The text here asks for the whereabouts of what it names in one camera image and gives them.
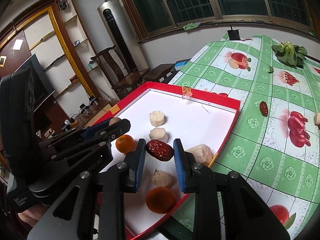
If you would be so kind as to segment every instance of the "wooden frame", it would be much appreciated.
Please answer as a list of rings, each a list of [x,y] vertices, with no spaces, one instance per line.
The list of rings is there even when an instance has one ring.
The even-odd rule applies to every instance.
[[[247,22],[249,23],[250,21],[255,22],[257,20],[261,20],[261,22],[269,22],[271,23],[272,26],[280,26],[280,27],[288,27],[290,29],[294,29],[297,30],[299,32],[303,32],[303,33],[309,33],[311,31],[311,27],[291,21],[291,20],[287,20],[284,18],[278,18],[278,17],[273,17],[271,15],[271,9],[270,9],[270,5],[268,0],[264,0],[266,8],[267,8],[267,14],[266,16],[259,16],[259,15],[222,15],[222,11],[220,8],[220,5],[218,3],[218,0],[209,0],[212,10],[214,12],[214,17],[210,17],[210,18],[204,18],[204,19],[196,19],[193,22],[197,22],[197,21],[201,21],[201,22],[206,22],[208,24],[208,22],[211,22],[211,24],[218,24],[218,23],[232,23],[235,20],[242,20],[243,22]],[[181,28],[181,26],[184,24],[187,24],[189,22],[185,22],[185,23],[180,23],[177,24],[174,22],[172,14],[169,10],[168,4],[166,2],[166,0],[163,0],[165,8],[167,9],[167,12],[170,16],[170,19],[172,21],[172,25],[153,31],[151,33],[148,33],[144,27],[144,24],[140,18],[140,15],[135,7],[135,4],[133,3],[132,0],[122,0],[124,7],[130,17],[130,20],[132,21],[133,27],[138,35],[138,41],[144,41],[146,39],[155,37],[155,36],[159,36],[161,34],[165,34],[165,33],[170,33],[170,32],[174,32],[177,31],[178,29]]]
[[[100,98],[100,92],[87,73],[69,38],[55,0],[39,0],[13,19],[11,24],[6,26],[3,31],[0,32],[0,50],[15,36],[16,33],[45,13],[48,13],[58,41],[85,91],[89,96]]]

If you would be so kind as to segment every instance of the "yellow tape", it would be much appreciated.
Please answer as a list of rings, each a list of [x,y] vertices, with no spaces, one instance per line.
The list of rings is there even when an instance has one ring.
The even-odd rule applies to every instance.
[[[113,107],[110,109],[110,112],[111,112],[112,114],[115,114],[115,113],[118,112],[118,111],[120,111],[120,108],[119,108],[118,105],[115,105],[115,106],[113,106]]]

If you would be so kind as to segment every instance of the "tangerine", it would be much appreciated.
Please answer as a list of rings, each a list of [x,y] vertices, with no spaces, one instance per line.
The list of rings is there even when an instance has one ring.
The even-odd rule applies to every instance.
[[[146,197],[147,207],[156,214],[167,214],[176,204],[176,196],[166,187],[150,190]]]
[[[122,136],[120,136],[117,140],[116,140],[116,148],[119,152],[123,153],[123,154],[127,154],[129,152],[132,152],[134,149],[134,139],[127,134],[124,134]]]

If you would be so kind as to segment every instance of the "screw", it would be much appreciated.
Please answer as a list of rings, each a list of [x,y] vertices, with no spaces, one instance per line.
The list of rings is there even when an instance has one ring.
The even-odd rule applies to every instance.
[[[88,171],[83,171],[83,172],[81,172],[80,177],[82,179],[86,179],[87,177],[89,177],[89,175],[90,175],[90,173]]]
[[[125,162],[117,163],[118,169],[124,169],[126,166],[127,166],[127,163],[125,163]]]
[[[236,179],[239,177],[239,173],[236,171],[230,171],[230,176],[231,178]]]
[[[192,165],[192,167],[193,167],[194,169],[196,169],[196,170],[199,170],[199,169],[201,169],[201,168],[203,167],[203,165],[202,165],[201,163],[194,163],[194,164]]]

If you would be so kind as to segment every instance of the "green cloth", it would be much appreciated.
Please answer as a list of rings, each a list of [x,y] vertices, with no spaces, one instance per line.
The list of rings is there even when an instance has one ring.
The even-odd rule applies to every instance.
[[[196,23],[188,23],[186,26],[183,27],[183,29],[184,29],[185,31],[188,31],[188,30],[197,28],[198,26],[199,26],[199,25],[196,24]]]

